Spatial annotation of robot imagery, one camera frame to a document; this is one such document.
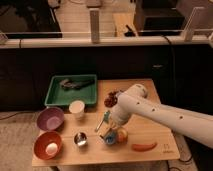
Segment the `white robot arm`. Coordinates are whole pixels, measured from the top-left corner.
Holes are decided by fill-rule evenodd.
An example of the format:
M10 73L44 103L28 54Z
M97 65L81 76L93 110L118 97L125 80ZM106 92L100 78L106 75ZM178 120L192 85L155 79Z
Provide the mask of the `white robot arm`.
M117 95L111 118L125 125L133 114L146 117L213 149L213 116L147 100L147 89L134 84Z

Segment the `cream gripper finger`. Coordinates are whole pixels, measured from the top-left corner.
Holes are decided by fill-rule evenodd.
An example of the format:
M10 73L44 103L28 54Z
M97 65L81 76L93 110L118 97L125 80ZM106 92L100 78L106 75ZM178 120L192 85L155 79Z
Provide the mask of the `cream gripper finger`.
M109 126L110 126L111 130L117 130L118 129L118 125L114 122L110 122Z

